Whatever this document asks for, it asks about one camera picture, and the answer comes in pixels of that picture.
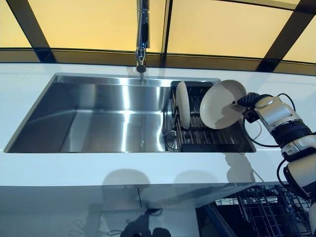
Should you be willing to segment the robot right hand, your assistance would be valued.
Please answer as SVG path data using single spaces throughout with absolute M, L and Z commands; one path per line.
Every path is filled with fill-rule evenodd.
M 233 101 L 233 105 L 240 105 L 246 108 L 254 107 L 255 104 L 261 99 L 261 95 L 258 93 L 250 92 L 247 95 Z

